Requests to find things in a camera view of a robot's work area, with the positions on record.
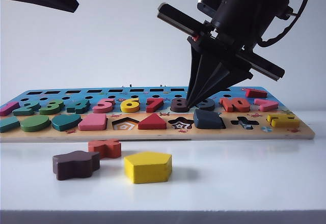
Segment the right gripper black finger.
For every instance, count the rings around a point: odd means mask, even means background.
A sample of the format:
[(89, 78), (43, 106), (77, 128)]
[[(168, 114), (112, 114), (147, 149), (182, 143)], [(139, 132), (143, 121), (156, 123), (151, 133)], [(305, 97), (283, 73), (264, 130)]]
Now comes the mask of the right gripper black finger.
[(195, 42), (191, 42), (191, 52), (191, 76), (186, 98), (188, 106), (194, 106), (201, 98), (202, 89), (212, 73), (211, 55)]
[(252, 78), (251, 67), (248, 62), (240, 61), (235, 57), (226, 61), (211, 55), (212, 73), (208, 77), (202, 89), (201, 98), (196, 104), (223, 89)]

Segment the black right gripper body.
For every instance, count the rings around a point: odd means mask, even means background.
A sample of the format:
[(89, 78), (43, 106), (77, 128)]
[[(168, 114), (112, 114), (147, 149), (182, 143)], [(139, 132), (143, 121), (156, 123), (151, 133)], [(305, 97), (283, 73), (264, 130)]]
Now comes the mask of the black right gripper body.
[(226, 62), (228, 68), (254, 69), (273, 80), (278, 80), (285, 73), (281, 67), (253, 52), (231, 49), (231, 45), (226, 44), (220, 36), (211, 35), (214, 29), (211, 23), (207, 21), (200, 23), (167, 3), (159, 5), (157, 17), (187, 33), (189, 43), (194, 45), (198, 52), (208, 52)]

